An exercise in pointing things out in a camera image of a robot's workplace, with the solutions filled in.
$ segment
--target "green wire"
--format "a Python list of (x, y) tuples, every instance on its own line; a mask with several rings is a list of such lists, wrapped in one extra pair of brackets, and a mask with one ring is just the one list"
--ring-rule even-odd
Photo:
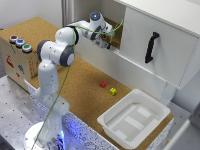
[[(119, 24), (119, 23), (117, 23), (117, 25), (115, 26), (115, 28), (114, 28), (112, 31), (110, 31), (110, 32), (105, 32), (105, 33), (94, 32), (94, 31), (91, 31), (91, 30), (89, 30), (89, 29), (87, 29), (87, 28), (80, 27), (80, 26), (76, 26), (76, 27), (77, 27), (77, 28), (82, 28), (82, 29), (85, 29), (85, 30), (87, 30), (87, 31), (90, 31), (90, 32), (93, 32), (93, 33), (97, 33), (97, 34), (108, 34), (108, 33), (112, 33), (112, 32), (115, 32), (116, 30), (118, 30), (118, 29), (122, 26), (123, 20), (121, 20), (121, 23), (120, 23), (119, 26), (118, 26), (118, 24)], [(75, 50), (75, 32), (74, 32), (74, 29), (73, 29), (73, 48), (74, 48), (74, 50)], [(31, 150), (33, 150), (33, 148), (34, 148), (34, 146), (35, 146), (35, 143), (37, 142), (37, 140), (38, 140), (38, 138), (39, 138), (39, 136), (40, 136), (40, 133), (41, 133), (43, 127), (44, 127), (44, 124), (46, 123), (47, 118), (49, 117), (51, 111), (53, 110), (54, 105), (56, 104), (56, 102), (57, 102), (57, 100), (58, 100), (58, 97), (60, 96), (60, 93), (62, 92), (63, 86), (64, 86), (64, 84), (65, 84), (65, 82), (66, 82), (66, 79), (67, 79), (67, 77), (68, 77), (68, 74), (69, 74), (70, 67), (71, 67), (71, 66), (69, 66), (69, 69), (68, 69), (68, 71), (67, 71), (67, 74), (66, 74), (66, 76), (65, 76), (65, 79), (64, 79), (64, 81), (63, 81), (63, 84), (62, 84), (62, 86), (61, 86), (61, 88), (60, 88), (60, 91), (59, 91), (59, 93), (58, 93), (58, 96), (56, 97), (56, 99), (55, 99), (53, 105), (51, 106), (51, 108), (50, 108), (50, 110), (49, 110), (49, 112), (48, 112), (48, 114), (47, 114), (47, 117), (46, 117), (45, 120), (44, 120), (44, 123), (43, 123), (43, 125), (42, 125), (42, 127), (41, 127), (41, 129), (40, 129), (40, 131), (39, 131), (39, 133), (38, 133), (38, 135), (37, 135), (37, 137), (36, 137), (36, 140), (35, 140), (35, 142), (34, 142), (32, 148), (31, 148)]]

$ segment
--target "gray floor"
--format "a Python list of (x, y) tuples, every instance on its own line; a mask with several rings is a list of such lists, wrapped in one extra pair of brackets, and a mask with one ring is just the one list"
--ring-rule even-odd
[(6, 72), (4, 69), (3, 60), (2, 60), (2, 56), (1, 56), (1, 50), (0, 50), (0, 78), (5, 75), (6, 75)]

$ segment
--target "white tray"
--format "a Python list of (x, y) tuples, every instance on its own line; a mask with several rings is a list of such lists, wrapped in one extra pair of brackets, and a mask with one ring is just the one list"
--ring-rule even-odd
[(135, 89), (97, 121), (106, 134), (122, 147), (135, 149), (169, 113), (169, 108)]

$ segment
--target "cardboard box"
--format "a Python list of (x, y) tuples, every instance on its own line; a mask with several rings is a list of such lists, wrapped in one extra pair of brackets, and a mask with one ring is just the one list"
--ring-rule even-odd
[[(55, 40), (57, 27), (40, 17), (35, 17), (25, 22), (0, 31), (0, 50), (6, 74), (28, 91), (24, 79), (27, 81), (37, 76), (40, 61), (37, 55), (37, 45), (42, 40)], [(22, 49), (9, 43), (9, 38), (17, 35), (24, 39), (26, 44), (33, 48), (31, 53), (23, 53)]]

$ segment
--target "black handle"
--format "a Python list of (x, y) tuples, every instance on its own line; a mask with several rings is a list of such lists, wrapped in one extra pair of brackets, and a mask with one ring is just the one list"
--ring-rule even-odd
[(151, 37), (150, 41), (149, 41), (149, 45), (147, 48), (147, 53), (146, 53), (146, 57), (145, 57), (145, 63), (149, 63), (150, 61), (153, 60), (153, 57), (151, 56), (152, 50), (153, 50), (153, 45), (154, 45), (154, 40), (156, 38), (158, 38), (160, 35), (156, 32), (153, 32), (153, 36)]

